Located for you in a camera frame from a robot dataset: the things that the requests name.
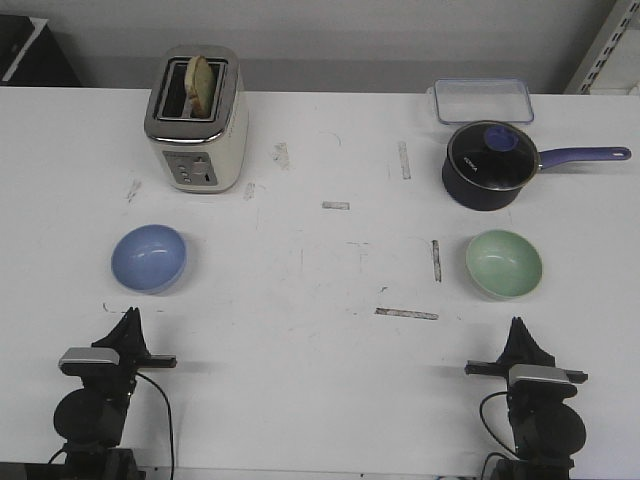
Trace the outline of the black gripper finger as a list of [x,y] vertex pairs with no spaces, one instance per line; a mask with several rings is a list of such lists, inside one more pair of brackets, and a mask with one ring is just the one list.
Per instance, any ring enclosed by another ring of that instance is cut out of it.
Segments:
[[120,356],[150,356],[143,335],[139,309],[130,307],[116,326],[91,346],[113,349]]
[[508,368],[516,364],[556,366],[555,357],[536,343],[521,317],[512,318],[504,350],[496,364]]

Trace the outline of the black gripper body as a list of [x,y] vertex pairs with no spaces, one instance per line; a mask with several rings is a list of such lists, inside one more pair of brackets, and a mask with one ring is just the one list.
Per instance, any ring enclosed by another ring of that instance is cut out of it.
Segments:
[[564,400],[577,394],[577,385],[585,382],[585,373],[533,364],[499,365],[469,360],[464,373],[503,378],[512,396],[529,395],[550,400]]
[[119,368],[110,375],[82,376],[84,387],[103,395],[131,395],[141,369],[170,369],[177,366],[173,355],[120,356]]

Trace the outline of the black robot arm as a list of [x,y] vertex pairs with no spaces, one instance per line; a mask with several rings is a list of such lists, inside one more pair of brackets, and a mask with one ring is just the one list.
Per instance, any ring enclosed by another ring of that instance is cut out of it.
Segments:
[[511,320],[504,350],[496,361],[469,360],[464,372],[500,377],[506,382],[504,391],[481,400],[478,412],[482,424],[487,426],[486,403],[504,396],[514,445],[507,446],[491,433],[504,451],[486,456],[479,477],[568,479],[574,467],[572,455],[586,443],[586,427],[565,401],[577,394],[577,386],[588,380],[588,374],[557,367],[555,357],[536,343],[520,317]]
[[71,347],[58,368],[78,377],[82,387],[67,394],[53,416],[55,431],[65,440],[62,479],[144,479],[134,453],[120,446],[139,378],[157,383],[142,369],[171,369],[173,355],[149,352],[140,310],[129,308],[116,326],[88,347]]

